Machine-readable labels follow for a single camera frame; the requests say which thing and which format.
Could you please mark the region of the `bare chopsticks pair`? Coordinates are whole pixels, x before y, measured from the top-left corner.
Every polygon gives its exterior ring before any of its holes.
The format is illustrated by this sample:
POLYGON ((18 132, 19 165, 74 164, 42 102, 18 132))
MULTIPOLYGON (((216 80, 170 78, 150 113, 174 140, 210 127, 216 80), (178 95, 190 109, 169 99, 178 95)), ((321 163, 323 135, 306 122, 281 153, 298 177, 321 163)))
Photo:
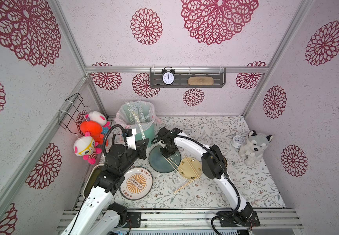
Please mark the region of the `bare chopsticks pair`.
POLYGON ((180 174, 180 171, 178 170, 178 166, 175 164, 175 163, 173 163, 170 159, 168 159, 168 158, 164 158, 169 164, 170 164, 170 166, 175 170, 175 171, 177 171, 179 174, 180 174))
POLYGON ((191 170, 193 171, 194 175, 196 176, 196 178, 200 180, 200 176, 202 174, 202 169, 199 166, 200 162, 197 159, 190 158, 190 157, 187 157, 186 160, 188 161, 189 166, 191 170))

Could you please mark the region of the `clear chopstick wrapper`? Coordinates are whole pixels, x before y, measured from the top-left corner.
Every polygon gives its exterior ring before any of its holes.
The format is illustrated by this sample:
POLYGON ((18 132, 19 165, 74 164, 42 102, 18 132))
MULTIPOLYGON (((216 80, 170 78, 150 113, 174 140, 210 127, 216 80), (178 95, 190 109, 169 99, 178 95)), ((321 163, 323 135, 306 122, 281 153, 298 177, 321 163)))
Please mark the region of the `clear chopstick wrapper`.
POLYGON ((146 136, 145 136, 145 133, 144 133, 144 130, 143 130, 143 126, 142 126, 142 124, 140 122, 140 117, 139 117, 138 114, 135 114, 135 119, 136 119, 136 123, 137 123, 137 125, 139 127, 140 134, 142 136, 142 140, 144 140, 144 139, 146 139, 146 136))

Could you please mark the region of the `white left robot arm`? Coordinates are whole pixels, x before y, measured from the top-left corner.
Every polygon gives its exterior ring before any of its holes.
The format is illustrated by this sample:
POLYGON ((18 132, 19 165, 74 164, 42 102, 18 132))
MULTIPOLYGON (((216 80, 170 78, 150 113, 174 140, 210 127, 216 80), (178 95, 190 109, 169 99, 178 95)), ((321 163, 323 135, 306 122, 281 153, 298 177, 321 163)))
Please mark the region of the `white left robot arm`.
POLYGON ((108 206, 100 221, 99 214, 110 203, 125 180, 125 173, 137 159, 146 159, 149 139, 135 142, 135 147, 123 144, 111 145, 104 152, 105 163, 89 196, 84 199, 80 210, 62 232, 63 235, 107 235, 115 227, 127 221, 127 208, 118 203, 108 206))

